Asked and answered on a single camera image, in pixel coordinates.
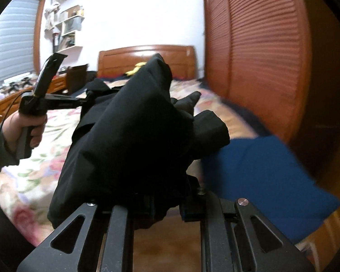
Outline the person's left hand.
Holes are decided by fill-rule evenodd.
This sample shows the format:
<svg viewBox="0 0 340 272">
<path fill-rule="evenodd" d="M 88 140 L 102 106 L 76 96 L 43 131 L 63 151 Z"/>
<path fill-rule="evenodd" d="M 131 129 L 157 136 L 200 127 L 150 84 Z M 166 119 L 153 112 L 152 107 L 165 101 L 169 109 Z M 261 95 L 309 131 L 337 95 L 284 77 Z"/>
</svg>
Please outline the person's left hand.
<svg viewBox="0 0 340 272">
<path fill-rule="evenodd" d="M 47 115 L 31 116 L 24 115 L 19 111 L 11 114 L 3 123 L 2 133 L 7 147 L 11 153 L 15 153 L 19 138 L 21 137 L 24 128 L 33 126 L 31 132 L 30 147 L 32 149 L 39 146 L 42 140 L 45 125 L 47 123 Z"/>
</svg>

